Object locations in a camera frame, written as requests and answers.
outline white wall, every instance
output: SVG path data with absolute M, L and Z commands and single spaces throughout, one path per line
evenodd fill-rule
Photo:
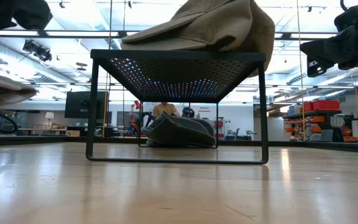
M 124 105 L 125 111 L 131 111 L 131 102 L 126 102 Z M 152 111 L 153 107 L 158 103 L 145 103 L 144 111 Z M 175 103 L 177 110 L 181 113 L 183 107 L 179 103 Z M 36 114 L 37 118 L 34 121 L 39 123 L 48 123 L 45 119 L 46 111 L 61 111 L 55 114 L 53 122 L 65 124 L 67 122 L 62 121 L 64 119 L 65 101 L 23 101 L 13 105 L 5 105 L 0 107 L 6 110 L 40 110 L 42 114 Z M 201 118 L 216 118 L 216 106 L 215 104 L 206 103 L 192 103 L 191 108 L 196 114 L 200 114 Z M 117 125 L 117 112 L 122 111 L 122 103 L 110 103 L 109 111 L 112 112 L 111 122 L 113 126 Z M 230 123 L 226 123 L 226 130 L 231 129 L 235 131 L 240 128 L 239 134 L 245 135 L 247 130 L 254 130 L 254 110 L 252 105 L 219 105 L 219 117 L 224 117 L 225 120 L 230 120 Z
M 358 118 L 358 96 L 356 100 L 356 94 L 346 95 L 346 101 L 341 103 L 341 110 L 344 114 L 353 114 Z M 358 121 L 352 122 L 353 136 L 358 137 Z
M 254 118 L 254 131 L 255 134 L 252 140 L 261 140 L 261 127 L 260 118 Z M 288 136 L 284 132 L 284 119 L 283 118 L 267 118 L 267 136 L 269 141 L 287 141 Z

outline wooden floor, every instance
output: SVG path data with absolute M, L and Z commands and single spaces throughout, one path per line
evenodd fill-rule
M 95 144 L 97 156 L 256 159 L 258 147 Z M 266 166 L 90 162 L 85 144 L 0 147 L 0 223 L 356 223 L 358 153 L 270 149 Z

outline ceiling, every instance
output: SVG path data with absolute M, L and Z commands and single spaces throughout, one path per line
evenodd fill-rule
M 296 0 L 271 1 L 255 0 L 257 4 L 273 19 L 277 32 L 298 32 L 298 16 Z M 40 38 L 36 32 L 23 31 L 21 27 L 12 27 L 0 32 L 0 75 L 10 77 L 20 82 L 43 83 L 36 85 L 39 93 L 35 100 L 65 99 L 67 91 L 89 90 L 91 77 L 90 59 L 91 49 L 108 49 L 109 39 L 106 37 L 90 38 L 104 30 L 126 31 L 128 34 L 144 30 L 169 21 L 176 10 L 186 0 L 47 0 L 53 14 L 53 19 L 45 29 L 59 33 L 60 37 Z M 346 5 L 358 4 L 358 0 L 347 0 Z M 337 31 L 334 19 L 342 13 L 339 0 L 299 0 L 300 32 L 319 32 L 327 34 L 301 34 L 301 38 L 327 38 L 334 36 Z M 34 40 L 37 44 L 50 49 L 53 59 L 41 64 L 36 57 L 23 51 L 26 40 Z M 111 40 L 111 49 L 119 49 L 120 40 Z M 80 71 L 76 63 L 84 63 L 86 70 Z M 358 81 L 357 71 L 340 71 L 333 68 L 327 74 L 317 78 L 307 78 L 301 75 L 306 72 L 306 56 L 299 51 L 298 40 L 276 40 L 273 57 L 266 72 L 267 93 L 271 102 L 295 102 L 301 99 L 301 94 L 312 99 L 313 97 L 328 94 L 345 94 L 347 88 L 337 89 L 335 86 L 351 86 Z M 99 72 L 99 89 L 106 89 L 106 82 L 116 83 L 111 86 L 114 91 L 121 91 L 122 86 L 109 77 L 103 69 Z M 297 87 L 301 84 L 310 86 L 303 91 Z M 258 101 L 259 91 L 257 78 L 246 79 L 242 86 L 237 87 L 223 101 L 225 102 L 254 102 Z M 320 88 L 331 85 L 332 88 Z M 111 94 L 110 100 L 135 100 L 128 91 L 120 94 Z

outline person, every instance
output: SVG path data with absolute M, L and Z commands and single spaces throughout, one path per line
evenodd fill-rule
M 180 116 L 180 113 L 175 105 L 167 102 L 161 102 L 159 105 L 155 105 L 153 109 L 153 116 L 158 117 L 163 111 L 167 112 L 169 115 L 174 114 L 176 116 Z

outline black equipment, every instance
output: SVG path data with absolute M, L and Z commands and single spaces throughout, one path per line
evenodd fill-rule
M 5 115 L 4 115 L 3 113 L 1 113 L 1 112 L 0 112 L 0 117 L 2 117 L 2 118 L 4 118 L 4 119 L 8 120 L 8 121 L 13 125 L 13 128 L 12 128 L 11 130 L 5 130 L 5 129 L 3 129 L 3 128 L 0 128 L 0 133 L 1 133 L 1 134 L 14 134 L 14 133 L 17 132 L 17 130 L 19 129 L 19 127 L 18 127 L 17 123 L 16 123 L 13 119 L 11 119 L 11 118 L 8 117 L 8 116 L 5 116 Z
M 25 29 L 44 30 L 52 14 L 44 0 L 0 0 L 0 30 L 16 26 L 12 18 Z
M 36 44 L 33 40 L 26 40 L 24 42 L 23 50 L 29 54 L 33 54 L 43 62 L 52 60 L 50 49 L 43 48 L 42 46 Z
M 181 116 L 186 118 L 194 118 L 195 112 L 190 107 L 184 107 L 181 111 Z
M 96 119 L 104 117 L 104 91 L 99 91 L 96 102 Z M 68 92 L 66 98 L 65 118 L 83 118 L 88 119 L 90 116 L 90 91 Z
M 335 18 L 338 30 L 335 37 L 314 40 L 300 45 L 308 56 L 308 76 L 317 77 L 338 64 L 341 70 L 358 68 L 358 5 L 346 8 L 341 0 L 344 13 Z

